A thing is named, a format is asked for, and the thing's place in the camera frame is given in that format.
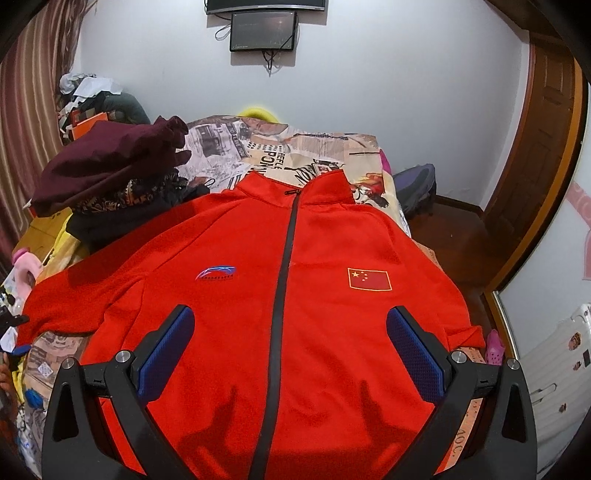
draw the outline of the jacket sleeve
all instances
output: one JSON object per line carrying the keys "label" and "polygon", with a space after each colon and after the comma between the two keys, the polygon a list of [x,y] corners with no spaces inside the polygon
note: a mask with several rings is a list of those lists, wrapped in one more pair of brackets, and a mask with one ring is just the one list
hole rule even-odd
{"label": "jacket sleeve", "polygon": [[448,351],[486,346],[482,327],[470,323],[466,302],[452,280],[387,215],[377,211],[388,229],[395,261],[402,266],[404,305],[421,327],[435,334]]}
{"label": "jacket sleeve", "polygon": [[232,209],[239,191],[210,194],[182,204],[125,237],[46,279],[31,292],[23,313],[18,344],[31,343],[46,331],[90,333],[102,323],[107,307]]}

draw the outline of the door frame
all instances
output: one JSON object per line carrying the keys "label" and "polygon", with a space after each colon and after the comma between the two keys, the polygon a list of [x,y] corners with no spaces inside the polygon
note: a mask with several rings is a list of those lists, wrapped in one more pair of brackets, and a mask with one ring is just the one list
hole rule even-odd
{"label": "door frame", "polygon": [[[566,190],[570,185],[574,169],[579,160],[581,140],[583,138],[585,122],[587,118],[587,80],[584,78],[583,72],[581,71],[581,67],[579,66],[578,62],[575,59],[573,59],[573,61],[573,116],[570,121],[567,141],[564,147],[562,159],[558,166],[558,172],[554,178],[554,181],[552,182],[552,185],[550,186],[548,195],[542,203],[542,206],[540,207],[540,210],[538,211],[532,225],[527,230],[526,234],[524,235],[523,239],[521,240],[513,254],[510,256],[509,260],[503,265],[499,273],[497,273],[497,275],[486,286],[485,291],[483,293],[484,303],[486,306],[488,306],[489,310],[491,311],[493,321],[496,325],[496,329],[499,332],[499,335],[503,343],[505,344],[506,355],[512,358],[519,358],[517,345],[511,332],[511,326],[509,325],[509,321],[506,317],[503,305],[499,299],[499,293],[517,274],[518,270],[526,262],[526,260],[531,255],[535,247],[540,242],[542,236],[550,226],[550,222],[554,218],[554,215],[556,214],[558,207],[560,206],[564,198],[564,195],[566,194]],[[511,148],[511,153],[509,154],[509,158],[507,159],[507,165],[505,166],[503,174],[499,180],[499,184],[495,189],[493,198],[495,197],[495,195],[498,195],[498,191],[500,191],[500,188],[502,187],[502,182],[508,175],[509,167],[511,166],[511,163],[515,160],[517,147],[519,146],[519,142],[523,134],[525,117],[527,116],[527,112],[529,110],[529,102],[531,100],[531,87],[533,84],[534,62],[535,48],[533,47],[533,45],[530,44],[530,72],[528,74],[528,85],[525,94],[525,103],[521,114],[521,119],[519,120],[517,135],[515,136],[515,141],[513,143],[513,147]],[[486,207],[485,214],[490,212],[491,207],[492,201],[489,202],[489,205]]]}

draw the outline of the striped curtain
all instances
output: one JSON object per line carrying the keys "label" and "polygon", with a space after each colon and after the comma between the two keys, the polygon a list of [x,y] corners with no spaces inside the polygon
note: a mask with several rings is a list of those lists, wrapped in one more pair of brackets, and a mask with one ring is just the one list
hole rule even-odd
{"label": "striped curtain", "polygon": [[86,0],[50,0],[0,64],[0,271],[28,226],[22,206],[60,151],[59,80],[74,62]]}

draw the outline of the monitor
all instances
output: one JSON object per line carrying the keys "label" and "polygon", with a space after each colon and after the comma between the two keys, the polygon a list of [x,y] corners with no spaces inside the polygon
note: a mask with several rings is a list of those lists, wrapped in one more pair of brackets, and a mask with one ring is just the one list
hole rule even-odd
{"label": "monitor", "polygon": [[216,14],[238,10],[282,8],[290,10],[324,10],[326,0],[208,0],[207,13]]}
{"label": "monitor", "polygon": [[288,50],[296,43],[297,14],[256,10],[232,14],[230,51]]}

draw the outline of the pink wall decal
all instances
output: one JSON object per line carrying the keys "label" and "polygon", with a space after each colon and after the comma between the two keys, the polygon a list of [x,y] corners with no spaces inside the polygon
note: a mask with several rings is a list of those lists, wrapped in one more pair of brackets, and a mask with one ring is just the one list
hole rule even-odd
{"label": "pink wall decal", "polygon": [[585,239],[585,265],[583,280],[591,280],[591,197],[575,181],[570,184],[566,192],[566,199],[585,220],[589,226],[589,233]]}

